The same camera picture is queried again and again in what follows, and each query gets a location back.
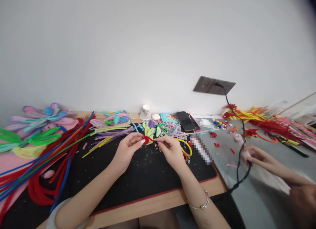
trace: gray table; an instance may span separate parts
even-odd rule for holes
[[[241,121],[232,120],[230,122],[233,126],[238,127],[238,133],[241,134]],[[214,163],[227,187],[231,188],[237,182],[236,168],[226,166],[226,164],[237,166],[240,148],[234,142],[233,135],[228,134],[227,130],[217,130],[216,133],[217,138],[210,138],[208,134],[202,135],[200,138],[212,154]],[[266,137],[263,130],[259,130],[258,134]],[[214,142],[221,146],[219,148],[215,147]],[[247,144],[265,150],[284,165],[316,182],[315,152],[298,146],[299,149],[310,156],[309,158],[303,158],[281,143],[270,143],[254,137],[248,139]],[[236,154],[233,154],[230,148],[233,148]],[[242,163],[239,168],[239,177],[242,178],[246,171],[247,167]],[[254,166],[248,178],[232,193],[246,228],[295,228],[295,219],[290,209],[291,205],[286,191],[288,191],[288,186],[280,178],[259,166]]]

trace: smartphone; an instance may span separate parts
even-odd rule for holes
[[[176,116],[181,124],[181,127],[184,129],[185,132],[195,130],[196,127],[192,122],[190,116],[185,111],[177,112]]]
[[[194,125],[195,125],[195,132],[198,132],[198,131],[200,131],[201,130],[201,127],[198,125],[198,123],[195,121],[195,119],[193,119],[193,117],[192,117],[192,115],[191,114],[189,114],[190,115],[190,118],[191,118],[191,121],[194,123]]]

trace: white cup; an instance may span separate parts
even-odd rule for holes
[[[141,112],[141,120],[146,121],[151,119],[151,107],[149,105],[143,105]]]

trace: wooden desk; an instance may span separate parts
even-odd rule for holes
[[[73,118],[84,118],[90,115],[91,112],[77,112],[77,115],[74,115]],[[99,120],[106,118],[106,116],[101,112],[96,112],[95,115],[95,118]],[[137,114],[129,114],[129,117],[133,119],[134,123],[141,122],[140,116]],[[202,187],[208,192],[209,196],[221,194],[227,191],[225,183],[216,167],[215,170],[217,172],[217,178],[201,183]],[[174,208],[186,203],[187,201],[184,191],[183,189],[179,189],[91,216],[89,217],[85,228],[98,229],[160,212],[166,209]]]

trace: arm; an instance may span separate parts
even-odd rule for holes
[[[61,207],[55,218],[58,229],[76,228],[89,217],[113,183],[126,171],[134,152],[144,143],[142,136],[141,133],[126,136],[119,143],[109,166]],[[46,228],[46,222],[47,220],[38,229]]]
[[[179,175],[185,195],[194,207],[206,202],[206,194],[198,180],[186,165],[179,141],[169,136],[155,139],[166,160]],[[209,200],[204,210],[190,207],[199,228],[230,228],[215,204]]]
[[[247,164],[245,160],[248,160],[254,164],[261,166],[270,173],[281,177],[290,187],[313,184],[309,180],[296,174],[294,171],[292,171],[285,165],[281,164],[280,162],[275,160],[271,155],[269,155],[268,153],[266,153],[265,151],[261,150],[256,146],[247,145],[244,147],[243,151],[249,151],[251,155],[250,157],[247,157],[247,159],[244,159],[243,157],[243,162]]]

